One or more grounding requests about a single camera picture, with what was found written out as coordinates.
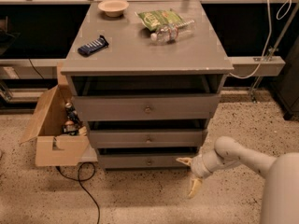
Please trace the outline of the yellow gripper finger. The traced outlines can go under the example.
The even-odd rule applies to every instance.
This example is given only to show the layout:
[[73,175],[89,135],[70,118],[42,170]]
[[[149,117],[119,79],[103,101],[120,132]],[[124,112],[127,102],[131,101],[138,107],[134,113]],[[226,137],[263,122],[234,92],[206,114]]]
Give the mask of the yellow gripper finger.
[[178,161],[186,166],[190,166],[192,163],[192,158],[176,158],[176,161]]
[[189,199],[193,198],[197,194],[198,190],[202,186],[202,183],[203,183],[203,180],[201,178],[193,177],[191,179],[191,188],[190,188],[189,193],[188,193],[188,198]]

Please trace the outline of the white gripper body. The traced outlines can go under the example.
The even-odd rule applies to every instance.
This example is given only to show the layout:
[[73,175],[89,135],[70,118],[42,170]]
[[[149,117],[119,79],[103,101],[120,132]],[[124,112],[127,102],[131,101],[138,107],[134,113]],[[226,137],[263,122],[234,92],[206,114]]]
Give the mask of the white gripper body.
[[206,179],[212,175],[212,173],[206,168],[202,155],[197,155],[192,158],[191,171],[195,177]]

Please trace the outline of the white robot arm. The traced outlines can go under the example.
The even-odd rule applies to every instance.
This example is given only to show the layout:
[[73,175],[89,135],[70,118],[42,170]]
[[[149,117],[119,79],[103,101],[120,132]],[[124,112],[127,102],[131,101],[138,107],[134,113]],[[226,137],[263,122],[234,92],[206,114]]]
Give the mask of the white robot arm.
[[298,152],[268,156],[242,146],[232,137],[222,136],[207,153],[177,158],[177,161],[189,166],[192,172],[189,198],[216,171],[240,164],[247,166],[265,180],[259,224],[299,224]]

